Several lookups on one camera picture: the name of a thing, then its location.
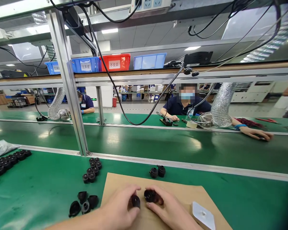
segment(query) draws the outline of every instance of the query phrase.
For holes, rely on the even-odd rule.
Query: stack of black parts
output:
[[[98,157],[90,158],[90,167],[86,170],[86,174],[82,176],[83,182],[85,184],[91,182],[93,183],[96,179],[96,176],[99,174],[99,170],[101,170],[101,162]]]
[[[6,157],[0,157],[0,176],[6,173],[7,170],[11,169],[19,161],[23,161],[31,155],[32,153],[30,150],[20,150],[7,155]]]

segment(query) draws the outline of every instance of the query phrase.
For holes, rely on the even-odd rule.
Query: navy polo shirt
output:
[[[171,115],[187,115],[188,111],[195,105],[201,102],[201,98],[195,97],[195,102],[189,104],[187,107],[183,108],[182,104],[177,101],[177,97],[171,97],[168,99],[167,106],[166,104],[163,106],[167,110],[167,112]],[[211,105],[204,101],[199,106],[194,109],[193,115],[197,112],[209,112],[211,110]]]
[[[92,99],[87,96],[87,95],[82,95],[82,102],[80,104],[80,109],[82,110],[85,110],[85,109],[89,109],[89,108],[93,108],[94,107],[94,104],[93,104],[93,101]]]

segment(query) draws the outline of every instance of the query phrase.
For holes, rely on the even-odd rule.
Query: electrical outlet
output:
[[[144,0],[144,6],[143,9],[151,8],[152,0]]]
[[[154,7],[161,6],[162,0],[154,0]]]

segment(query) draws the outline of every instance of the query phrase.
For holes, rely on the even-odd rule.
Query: red plastic bin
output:
[[[126,71],[129,70],[130,54],[103,55],[108,71]],[[106,71],[101,60],[101,69]]]

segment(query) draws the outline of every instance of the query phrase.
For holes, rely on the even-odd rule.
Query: clear plastic bag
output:
[[[21,145],[15,145],[15,144],[8,143],[5,140],[1,140],[0,141],[0,156],[5,154],[5,153],[8,153],[14,149],[17,149],[20,146]]]

